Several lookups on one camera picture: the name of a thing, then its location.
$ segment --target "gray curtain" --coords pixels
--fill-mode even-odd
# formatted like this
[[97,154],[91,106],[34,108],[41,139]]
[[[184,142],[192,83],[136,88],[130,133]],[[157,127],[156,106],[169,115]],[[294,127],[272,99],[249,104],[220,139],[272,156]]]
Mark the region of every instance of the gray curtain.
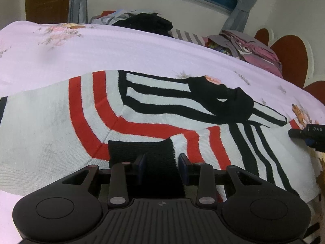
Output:
[[257,0],[237,0],[237,6],[226,20],[223,30],[237,30],[243,32],[248,19],[249,11]]
[[87,22],[87,0],[71,0],[69,8],[69,23]]

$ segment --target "brown wooden door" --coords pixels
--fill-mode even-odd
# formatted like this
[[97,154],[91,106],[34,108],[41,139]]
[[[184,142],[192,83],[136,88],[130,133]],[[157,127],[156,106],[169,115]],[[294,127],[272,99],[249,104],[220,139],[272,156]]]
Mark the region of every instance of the brown wooden door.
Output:
[[26,20],[38,24],[66,23],[69,0],[26,0]]

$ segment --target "knit fabric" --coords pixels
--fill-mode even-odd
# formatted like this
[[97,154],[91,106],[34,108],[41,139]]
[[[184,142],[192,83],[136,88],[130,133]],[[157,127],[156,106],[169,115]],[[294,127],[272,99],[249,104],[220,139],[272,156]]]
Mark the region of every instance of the knit fabric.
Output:
[[134,195],[183,197],[180,153],[215,169],[237,165],[306,202],[319,192],[306,147],[288,137],[287,119],[205,77],[98,71],[1,98],[0,119],[0,189],[13,194],[144,153],[144,186],[131,188]]

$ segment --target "white wall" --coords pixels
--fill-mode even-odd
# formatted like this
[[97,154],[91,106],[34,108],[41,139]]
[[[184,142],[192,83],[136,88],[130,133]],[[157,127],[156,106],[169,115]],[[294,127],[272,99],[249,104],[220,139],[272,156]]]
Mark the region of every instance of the white wall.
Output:
[[[264,25],[275,0],[258,0],[248,18],[247,30]],[[218,34],[228,14],[190,0],[88,0],[88,18],[104,10],[150,9],[170,20],[173,27],[198,35]]]
[[277,0],[266,25],[275,38],[294,34],[307,40],[314,55],[314,75],[307,84],[325,80],[325,0]]
[[0,0],[0,29],[14,21],[23,20],[24,15],[22,0]]

